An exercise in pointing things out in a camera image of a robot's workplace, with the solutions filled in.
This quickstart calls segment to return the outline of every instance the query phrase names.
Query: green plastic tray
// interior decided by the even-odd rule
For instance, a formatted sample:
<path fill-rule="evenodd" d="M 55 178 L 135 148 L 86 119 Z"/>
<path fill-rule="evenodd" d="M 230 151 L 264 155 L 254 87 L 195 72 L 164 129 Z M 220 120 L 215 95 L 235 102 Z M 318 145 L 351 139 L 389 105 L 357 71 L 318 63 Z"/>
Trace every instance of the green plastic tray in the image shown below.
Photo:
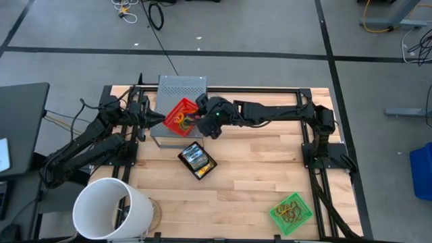
<path fill-rule="evenodd" d="M 275 209 L 279 205 L 291 205 L 292 202 L 296 202 L 298 207 L 301 209 L 300 215 L 301 218 L 298 220 L 295 220 L 293 223 L 289 223 L 284 221 L 283 218 L 278 217 L 275 214 Z M 293 193 L 291 196 L 285 198 L 285 200 L 281 201 L 278 205 L 275 205 L 270 211 L 271 218 L 275 221 L 279 229 L 282 231 L 282 233 L 286 236 L 291 234 L 294 230 L 296 230 L 298 227 L 300 227 L 303 223 L 306 223 L 312 216 L 313 213 L 309 209 L 308 205 L 304 203 L 303 199 L 298 195 L 298 193 Z"/>

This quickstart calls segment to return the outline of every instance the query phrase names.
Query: metal stand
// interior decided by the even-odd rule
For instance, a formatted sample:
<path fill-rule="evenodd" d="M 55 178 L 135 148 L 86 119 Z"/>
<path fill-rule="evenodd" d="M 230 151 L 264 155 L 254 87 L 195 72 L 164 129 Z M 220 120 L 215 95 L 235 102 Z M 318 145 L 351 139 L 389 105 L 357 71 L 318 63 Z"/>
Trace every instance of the metal stand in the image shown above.
<path fill-rule="evenodd" d="M 426 117 L 426 110 L 420 108 L 385 108 L 385 115 L 397 115 L 402 117 Z M 431 116 L 432 111 L 427 113 L 427 116 Z"/>
<path fill-rule="evenodd" d="M 390 18 L 366 18 L 364 21 L 371 28 L 388 28 L 389 26 L 407 26 L 407 27 L 424 27 L 426 21 L 421 20 L 404 20 L 404 18 L 413 10 L 420 0 L 406 0 Z M 360 19 L 360 25 L 363 26 L 363 18 Z"/>

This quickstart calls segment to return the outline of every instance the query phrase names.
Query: blue bin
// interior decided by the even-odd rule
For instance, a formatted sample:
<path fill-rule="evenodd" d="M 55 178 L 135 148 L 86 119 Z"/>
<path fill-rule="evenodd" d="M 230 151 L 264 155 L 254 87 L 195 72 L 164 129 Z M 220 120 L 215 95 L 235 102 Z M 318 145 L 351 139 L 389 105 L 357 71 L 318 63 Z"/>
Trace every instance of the blue bin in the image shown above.
<path fill-rule="evenodd" d="M 432 200 L 432 142 L 410 153 L 414 193 L 420 199 Z"/>

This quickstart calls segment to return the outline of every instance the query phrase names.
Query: white bucket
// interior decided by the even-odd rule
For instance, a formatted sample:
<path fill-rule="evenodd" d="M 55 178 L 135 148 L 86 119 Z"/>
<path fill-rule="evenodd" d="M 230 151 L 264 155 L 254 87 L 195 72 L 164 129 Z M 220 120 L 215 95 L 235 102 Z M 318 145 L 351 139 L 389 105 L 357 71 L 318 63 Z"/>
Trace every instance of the white bucket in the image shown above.
<path fill-rule="evenodd" d="M 130 210 L 124 222 L 114 229 L 113 212 L 121 198 L 129 196 Z M 75 201 L 74 225 L 91 240 L 134 238 L 144 233 L 153 219 L 149 198 L 119 179 L 103 178 L 89 184 Z"/>

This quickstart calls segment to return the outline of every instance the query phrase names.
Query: green basket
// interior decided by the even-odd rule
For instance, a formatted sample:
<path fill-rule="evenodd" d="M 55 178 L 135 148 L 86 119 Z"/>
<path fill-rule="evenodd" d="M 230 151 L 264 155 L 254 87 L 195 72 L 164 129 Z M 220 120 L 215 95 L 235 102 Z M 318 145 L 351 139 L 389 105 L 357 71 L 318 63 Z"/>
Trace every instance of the green basket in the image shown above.
<path fill-rule="evenodd" d="M 284 220 L 282 216 L 276 215 L 276 210 L 283 210 L 284 207 L 290 206 L 293 202 L 297 203 L 297 207 L 301 210 L 301 212 L 298 214 L 299 216 L 295 214 L 285 214 L 285 215 L 291 215 L 294 219 L 292 219 L 292 222 L 288 222 L 289 219 Z M 270 211 L 271 218 L 276 222 L 279 229 L 282 231 L 284 235 L 291 234 L 294 230 L 296 230 L 298 227 L 300 227 L 303 223 L 306 223 L 308 221 L 313 213 L 309 209 L 308 205 L 304 203 L 303 199 L 298 195 L 298 193 L 294 193 L 291 196 L 285 198 L 285 200 L 281 201 L 278 205 L 275 205 Z"/>

